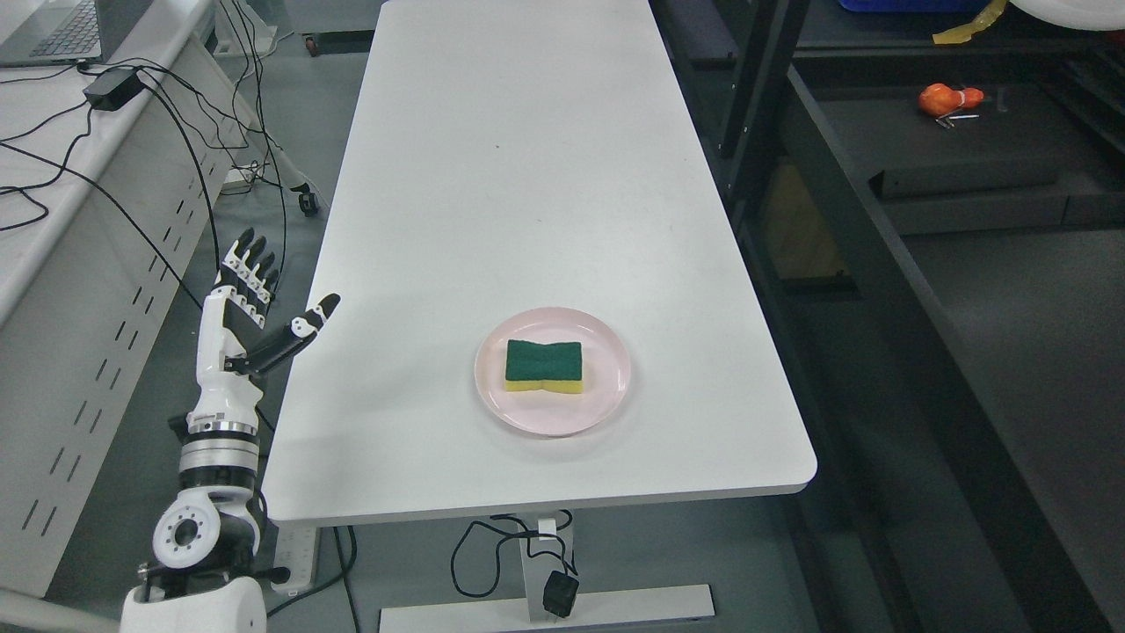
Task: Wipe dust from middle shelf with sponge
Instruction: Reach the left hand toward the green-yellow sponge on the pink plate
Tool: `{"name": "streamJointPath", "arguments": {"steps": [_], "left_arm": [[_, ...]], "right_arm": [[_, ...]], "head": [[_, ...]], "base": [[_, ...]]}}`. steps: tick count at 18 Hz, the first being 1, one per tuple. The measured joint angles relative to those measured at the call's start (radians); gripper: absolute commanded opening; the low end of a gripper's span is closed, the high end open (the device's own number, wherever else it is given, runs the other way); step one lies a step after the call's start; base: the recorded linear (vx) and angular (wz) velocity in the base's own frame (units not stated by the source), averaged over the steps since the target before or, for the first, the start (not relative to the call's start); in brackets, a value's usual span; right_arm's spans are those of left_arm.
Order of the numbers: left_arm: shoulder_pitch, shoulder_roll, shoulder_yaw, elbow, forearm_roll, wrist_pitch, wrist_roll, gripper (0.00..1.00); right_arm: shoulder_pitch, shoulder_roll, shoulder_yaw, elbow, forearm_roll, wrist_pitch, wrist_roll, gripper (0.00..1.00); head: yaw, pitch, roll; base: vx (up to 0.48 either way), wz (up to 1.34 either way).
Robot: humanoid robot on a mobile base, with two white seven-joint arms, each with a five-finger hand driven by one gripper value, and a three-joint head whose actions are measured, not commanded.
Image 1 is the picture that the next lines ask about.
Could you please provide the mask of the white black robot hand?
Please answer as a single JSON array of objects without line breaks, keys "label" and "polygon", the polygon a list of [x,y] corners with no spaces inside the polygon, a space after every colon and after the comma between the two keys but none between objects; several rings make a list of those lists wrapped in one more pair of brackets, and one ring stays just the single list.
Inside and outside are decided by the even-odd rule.
[{"label": "white black robot hand", "polygon": [[268,241],[244,230],[220,257],[220,269],[202,305],[196,380],[200,400],[186,414],[189,433],[233,432],[256,435],[256,406],[264,391],[258,378],[307,349],[340,304],[328,293],[266,332],[278,270]]}]

